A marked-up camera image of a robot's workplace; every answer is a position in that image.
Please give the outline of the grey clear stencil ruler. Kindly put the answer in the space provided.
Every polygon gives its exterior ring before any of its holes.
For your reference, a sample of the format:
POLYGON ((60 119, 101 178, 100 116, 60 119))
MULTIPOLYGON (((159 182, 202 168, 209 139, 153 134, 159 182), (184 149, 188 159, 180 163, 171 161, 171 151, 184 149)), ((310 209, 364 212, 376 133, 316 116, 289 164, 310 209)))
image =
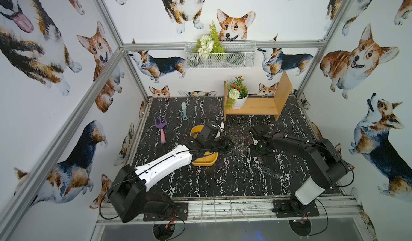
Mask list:
POLYGON ((282 179, 281 176, 276 171, 273 171, 273 170, 271 170, 271 169, 269 169, 269 168, 267 168, 263 165, 257 164, 254 167, 256 169, 258 169, 261 173, 264 173, 264 174, 270 176, 271 178, 274 178, 274 179, 279 180, 279 181, 282 179))

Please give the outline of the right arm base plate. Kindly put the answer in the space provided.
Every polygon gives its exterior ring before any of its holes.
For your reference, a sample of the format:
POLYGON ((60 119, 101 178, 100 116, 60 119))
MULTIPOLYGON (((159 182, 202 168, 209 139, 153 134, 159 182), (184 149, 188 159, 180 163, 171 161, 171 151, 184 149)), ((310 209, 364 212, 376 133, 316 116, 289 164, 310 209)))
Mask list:
POLYGON ((314 201, 308 205, 302 205, 297 200, 282 199, 273 200, 272 204, 272 212, 274 212, 278 218, 303 217, 304 215, 314 217, 320 215, 314 201))

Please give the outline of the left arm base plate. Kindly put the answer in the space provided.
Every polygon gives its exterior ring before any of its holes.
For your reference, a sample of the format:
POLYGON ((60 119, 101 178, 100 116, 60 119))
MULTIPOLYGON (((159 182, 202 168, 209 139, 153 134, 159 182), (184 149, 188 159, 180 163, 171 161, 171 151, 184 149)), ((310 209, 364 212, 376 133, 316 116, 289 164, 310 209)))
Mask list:
POLYGON ((187 220, 188 206, 186 202, 161 203, 149 202, 144 208, 144 222, 170 221, 172 219, 187 220))

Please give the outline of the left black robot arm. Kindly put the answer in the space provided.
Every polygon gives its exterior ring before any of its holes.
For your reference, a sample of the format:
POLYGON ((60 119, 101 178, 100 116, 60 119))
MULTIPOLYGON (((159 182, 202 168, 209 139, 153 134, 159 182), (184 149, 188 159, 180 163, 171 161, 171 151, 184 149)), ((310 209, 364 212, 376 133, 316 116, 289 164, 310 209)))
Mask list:
POLYGON ((122 167, 107 191, 107 198, 123 223, 140 214, 170 217, 176 209, 172 199, 164 193, 150 193, 149 190, 175 170, 203 158, 206 152, 227 152, 232 146, 233 141, 228 137, 207 141, 204 146, 193 137, 188 137, 152 162, 136 168, 130 165, 122 167))

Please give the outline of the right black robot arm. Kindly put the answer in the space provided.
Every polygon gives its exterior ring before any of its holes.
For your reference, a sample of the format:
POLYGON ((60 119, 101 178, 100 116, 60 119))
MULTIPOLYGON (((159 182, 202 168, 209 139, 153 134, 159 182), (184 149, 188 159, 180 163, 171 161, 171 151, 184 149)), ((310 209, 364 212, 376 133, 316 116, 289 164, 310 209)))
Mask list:
POLYGON ((336 184, 349 171, 348 164, 327 139, 300 140, 282 132, 267 132, 260 126, 249 129, 250 152, 254 157, 268 156, 275 150, 302 157, 309 168, 308 179, 289 199, 274 200, 273 212, 278 218, 319 216, 315 200, 336 184))

